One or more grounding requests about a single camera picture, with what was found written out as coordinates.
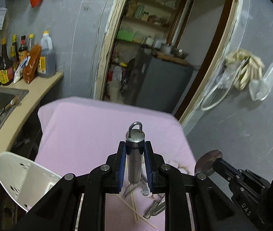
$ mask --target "refrigerator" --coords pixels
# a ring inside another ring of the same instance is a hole
[[[140,49],[131,71],[125,104],[172,113],[194,68],[148,55]]]

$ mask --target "pink tablecloth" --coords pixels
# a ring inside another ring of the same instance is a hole
[[[67,98],[41,107],[38,115],[43,136],[35,162],[60,176],[87,174],[104,164],[108,155],[117,152],[119,142],[125,140],[129,126],[135,121],[143,124],[145,139],[151,141],[154,152],[161,154],[166,163],[194,174],[195,159],[180,124],[170,114],[91,99]],[[138,190],[135,201],[143,215],[153,199],[144,197]],[[149,221],[158,228],[156,230],[164,230],[164,213]],[[135,224],[133,212],[116,195],[107,195],[105,230],[155,229],[142,220]]]

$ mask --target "green container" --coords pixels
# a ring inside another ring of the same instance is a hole
[[[134,38],[134,33],[131,33],[126,30],[120,29],[117,34],[117,39],[124,40],[124,41],[132,41]]]

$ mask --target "white plastic basket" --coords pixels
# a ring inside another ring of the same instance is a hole
[[[0,154],[0,184],[28,212],[61,177],[11,152]]]

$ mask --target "kitchen counter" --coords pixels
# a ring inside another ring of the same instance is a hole
[[[30,84],[26,84],[22,79],[16,84],[7,86],[7,88],[27,89],[29,93],[20,101],[0,129],[0,153],[11,149],[30,114],[63,75],[63,72],[57,72],[50,78],[36,77]]]

